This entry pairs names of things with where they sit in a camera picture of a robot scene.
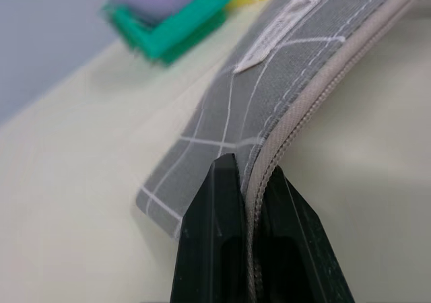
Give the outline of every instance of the white table surface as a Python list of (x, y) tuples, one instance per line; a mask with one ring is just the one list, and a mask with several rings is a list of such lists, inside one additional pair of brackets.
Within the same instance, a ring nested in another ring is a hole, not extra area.
[[(169, 69), (117, 43), (0, 127), (2, 302), (169, 300), (176, 243), (136, 192), (260, 8)], [(431, 301), (429, 17), (384, 38), (282, 164), (357, 302)]]

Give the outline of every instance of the zipper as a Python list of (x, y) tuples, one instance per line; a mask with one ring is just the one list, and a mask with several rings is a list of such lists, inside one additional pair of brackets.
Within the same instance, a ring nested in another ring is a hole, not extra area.
[[(400, 11), (397, 12), (376, 34), (374, 34), (370, 40), (344, 65), (341, 71), (331, 80), (331, 82), (326, 86), (326, 88), (322, 91), (319, 97), (313, 102), (312, 106), (306, 114), (301, 118), (298, 124), (294, 127), (292, 132), (289, 134), (288, 138), (283, 142), (283, 144), (279, 147), (274, 157), (272, 158), (264, 176), (262, 182), (259, 186), (259, 190), (257, 192), (256, 200), (255, 200), (255, 216), (254, 216), (254, 230), (253, 233), (256, 236), (259, 236), (259, 222), (262, 212), (262, 204), (263, 204), (263, 195), (265, 193), (265, 189), (269, 182), (269, 178), (271, 177), (275, 167), (277, 167), (279, 161), (283, 157), (287, 148), (292, 144), (295, 137), (299, 134), (305, 124), (311, 119), (313, 114), (319, 109), (321, 104), (328, 98), (329, 94), (338, 86), (340, 81), (347, 75), (347, 73), (365, 56), (365, 54), (393, 27), (394, 23), (392, 22), (393, 18), (396, 18), (403, 13), (405, 10), (405, 5), (400, 8)], [(261, 301), (263, 298), (263, 280), (261, 273), (261, 266), (257, 257), (253, 259), (253, 271), (254, 271), (254, 279), (255, 279), (255, 291), (256, 297), (258, 301)]]

